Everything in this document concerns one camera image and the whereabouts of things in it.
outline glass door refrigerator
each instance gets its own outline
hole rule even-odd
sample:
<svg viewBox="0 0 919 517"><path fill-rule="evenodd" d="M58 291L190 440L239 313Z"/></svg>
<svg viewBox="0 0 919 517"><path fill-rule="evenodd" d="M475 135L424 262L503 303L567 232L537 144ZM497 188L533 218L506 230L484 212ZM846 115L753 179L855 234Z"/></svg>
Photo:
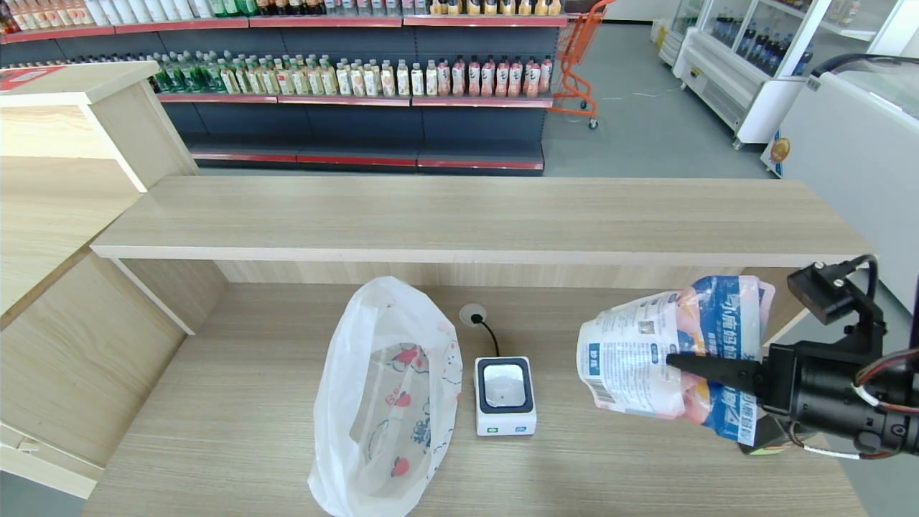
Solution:
<svg viewBox="0 0 919 517"><path fill-rule="evenodd" d="M680 47L686 38L686 31L690 27L695 27L698 19L702 14L703 0L681 0L679 7L676 9L674 20L670 24L670 29L664 37L664 44L661 45L661 51L658 55L664 63L673 66L676 63L676 56L680 53Z"/></svg>
<svg viewBox="0 0 919 517"><path fill-rule="evenodd" d="M919 0L708 0L674 64L734 133L767 144L812 67L850 52L899 54Z"/></svg>

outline orange shopping cart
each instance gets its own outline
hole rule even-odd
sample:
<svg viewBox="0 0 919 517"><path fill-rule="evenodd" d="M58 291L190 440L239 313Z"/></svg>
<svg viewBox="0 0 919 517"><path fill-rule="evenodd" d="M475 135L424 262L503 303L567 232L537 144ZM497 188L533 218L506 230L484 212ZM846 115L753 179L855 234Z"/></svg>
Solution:
<svg viewBox="0 0 919 517"><path fill-rule="evenodd" d="M581 14L569 14L568 23L559 34L559 53L556 56L562 70L562 80L552 94L554 105L550 111L569 113L589 117L587 127L596 129L596 101L591 97L590 83L574 72L574 67L584 61L584 55L594 40L596 29L603 21L603 13L615 0L600 0L589 11ZM581 99L581 109L567 109L562 102L567 99Z"/></svg>

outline refrigerator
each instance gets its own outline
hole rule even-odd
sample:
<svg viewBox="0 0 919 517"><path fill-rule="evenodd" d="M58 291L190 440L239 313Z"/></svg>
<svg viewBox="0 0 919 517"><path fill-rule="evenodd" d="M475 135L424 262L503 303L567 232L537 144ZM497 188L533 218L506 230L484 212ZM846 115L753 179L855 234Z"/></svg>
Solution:
<svg viewBox="0 0 919 517"><path fill-rule="evenodd" d="M683 40L686 38L686 32L690 27L695 27L698 23L699 16L702 14L703 0L681 0L676 8L676 14L670 23L667 35L664 37L664 43L658 52L661 61L673 66L676 63L676 56L680 53L680 47L683 46Z"/></svg>
<svg viewBox="0 0 919 517"><path fill-rule="evenodd" d="M817 63L895 54L919 29L919 0L706 0L673 67L732 130L767 144Z"/></svg>
<svg viewBox="0 0 919 517"><path fill-rule="evenodd" d="M761 159L830 204L913 310L919 277L919 59L851 54L816 67Z"/></svg>

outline robotic arm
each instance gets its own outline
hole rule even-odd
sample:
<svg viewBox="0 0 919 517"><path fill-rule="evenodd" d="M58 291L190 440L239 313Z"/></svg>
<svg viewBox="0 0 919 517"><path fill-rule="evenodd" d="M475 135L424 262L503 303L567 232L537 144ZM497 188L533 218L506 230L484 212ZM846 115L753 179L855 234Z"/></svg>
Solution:
<svg viewBox="0 0 919 517"><path fill-rule="evenodd" d="M847 277L868 264L868 289ZM919 455L919 319L913 318L910 348L882 356L884 315L874 303L878 263L863 255L834 265L821 262L789 275L789 289L824 325L858 313L836 343L799 341L769 345L763 362L670 354L667 364L745 391L806 449L861 459L898 453ZM916 297L919 311L919 290ZM904 363L905 369L892 369ZM814 449L796 436L799 427L851 439L858 455Z"/></svg>

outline red label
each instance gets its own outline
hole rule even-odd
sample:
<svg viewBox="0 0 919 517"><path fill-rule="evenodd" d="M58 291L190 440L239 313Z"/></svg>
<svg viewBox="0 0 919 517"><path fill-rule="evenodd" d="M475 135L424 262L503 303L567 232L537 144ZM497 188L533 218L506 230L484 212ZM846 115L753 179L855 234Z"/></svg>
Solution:
<svg viewBox="0 0 919 517"><path fill-rule="evenodd" d="M63 66L35 66L32 68L14 68L0 70L0 92L6 92L43 77L51 72L62 69Z"/></svg>

